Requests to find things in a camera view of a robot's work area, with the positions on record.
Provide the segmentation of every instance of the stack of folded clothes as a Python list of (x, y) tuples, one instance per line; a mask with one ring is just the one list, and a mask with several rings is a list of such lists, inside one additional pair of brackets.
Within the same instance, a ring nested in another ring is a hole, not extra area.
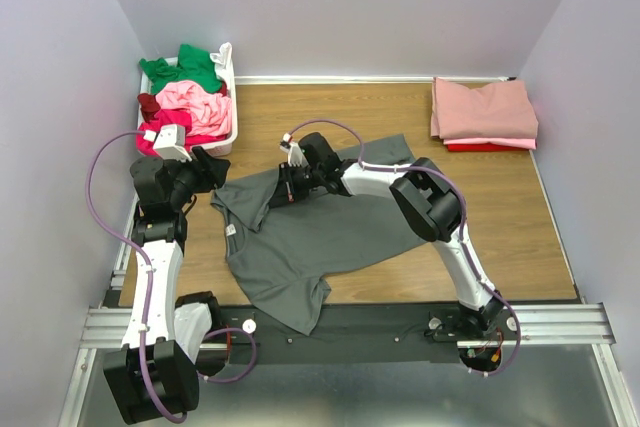
[[(159, 132), (163, 125), (183, 125), (187, 150), (230, 134), (232, 101), (209, 52), (182, 44), (175, 66), (165, 59), (142, 59), (140, 67), (151, 81), (151, 93), (138, 96), (144, 119), (139, 130)], [(153, 142), (137, 136), (136, 143), (140, 152), (156, 155)]]
[(534, 150), (538, 120), (524, 82), (495, 82), (478, 89), (435, 79), (431, 136), (452, 152)]

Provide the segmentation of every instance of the wooden floor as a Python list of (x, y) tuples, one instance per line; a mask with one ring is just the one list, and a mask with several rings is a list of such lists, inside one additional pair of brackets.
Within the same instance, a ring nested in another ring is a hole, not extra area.
[[(416, 157), (433, 159), (461, 188), (476, 252), (507, 299), (575, 298), (529, 153), (447, 152), (429, 137), (431, 84), (255, 85), (239, 86), (237, 95), (240, 135), (228, 157), (230, 179), (275, 168), (284, 159), (278, 148), (282, 135), (310, 118), (345, 122), (367, 141), (403, 133)], [(306, 132), (313, 130), (336, 150), (355, 144), (337, 127), (318, 124)], [(221, 304), (247, 304), (225, 262), (222, 216), (209, 201), (209, 194), (199, 195), (189, 213), (177, 294), (211, 290)], [(131, 256), (120, 305), (133, 302), (135, 274)], [(327, 302), (455, 300), (451, 279), (430, 245), (327, 280), (333, 289)]]

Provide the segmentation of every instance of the laundry basket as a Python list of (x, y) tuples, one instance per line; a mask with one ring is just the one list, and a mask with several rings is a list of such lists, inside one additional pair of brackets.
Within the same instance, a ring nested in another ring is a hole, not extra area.
[[(233, 73), (233, 60), (231, 60), (231, 44), (229, 42), (220, 46), (220, 52), (211, 53), (211, 60), (215, 64), (216, 75), (225, 84), (227, 84), (227, 95), (231, 98), (231, 132), (224, 140), (217, 142), (209, 142), (208, 144), (200, 144), (210, 155), (221, 157), (231, 153), (233, 141), (238, 137), (238, 106), (236, 104), (236, 81)], [(177, 57), (165, 59), (169, 65), (178, 63)], [(140, 81), (140, 93), (148, 94), (151, 92), (151, 81), (147, 74), (142, 73)], [(138, 109), (138, 125), (142, 124), (144, 119), (142, 113)]]

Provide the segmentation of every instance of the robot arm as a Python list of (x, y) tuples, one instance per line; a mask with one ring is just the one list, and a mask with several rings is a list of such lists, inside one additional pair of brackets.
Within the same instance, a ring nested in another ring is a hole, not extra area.
[(464, 242), (474, 266), (462, 250), (460, 200), (447, 182), (428, 172), (440, 172), (431, 160), (421, 158), (408, 164), (416, 168), (409, 172), (402, 172), (408, 165), (395, 166), (390, 172), (366, 170), (353, 159), (340, 160), (319, 133), (305, 136), (299, 144), (285, 137), (281, 147), (289, 161), (280, 164), (280, 182), (271, 207), (304, 199), (320, 186), (337, 195), (395, 200), (413, 232), (433, 243), (453, 280), (462, 319), (458, 329), (473, 336), (492, 330), (503, 305), (484, 287), (495, 288), (480, 266), (466, 225)]
[[(191, 158), (184, 147), (184, 127), (162, 127), (154, 150), (162, 157), (143, 157), (131, 166), (139, 197), (131, 239), (151, 259), (148, 266), (136, 254), (138, 277), (131, 320), (118, 352), (105, 355), (104, 374), (127, 424), (160, 416), (141, 374), (140, 349), (156, 394), (172, 413), (194, 410), (199, 401), (195, 361), (204, 336), (221, 327), (220, 308), (211, 292), (175, 301), (178, 273), (184, 256), (187, 220), (183, 207), (193, 194), (210, 192), (226, 180), (230, 162), (210, 157), (194, 147)], [(147, 322), (142, 313), (147, 309)], [(145, 345), (140, 345), (144, 329)]]

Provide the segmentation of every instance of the lavender wall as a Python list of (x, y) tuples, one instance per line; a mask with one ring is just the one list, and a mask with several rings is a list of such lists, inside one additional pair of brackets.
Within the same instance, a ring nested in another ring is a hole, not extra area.
[[(54, 426), (89, 305), (116, 243), (84, 197), (89, 157), (135, 122), (141, 47), (116, 0), (0, 0), (0, 424)], [(132, 144), (100, 165), (95, 199), (124, 225)]]
[(540, 120), (536, 159), (576, 282), (603, 301), (640, 407), (640, 8), (563, 0), (522, 70)]
[(120, 0), (148, 55), (234, 44), (239, 75), (516, 75), (560, 0)]

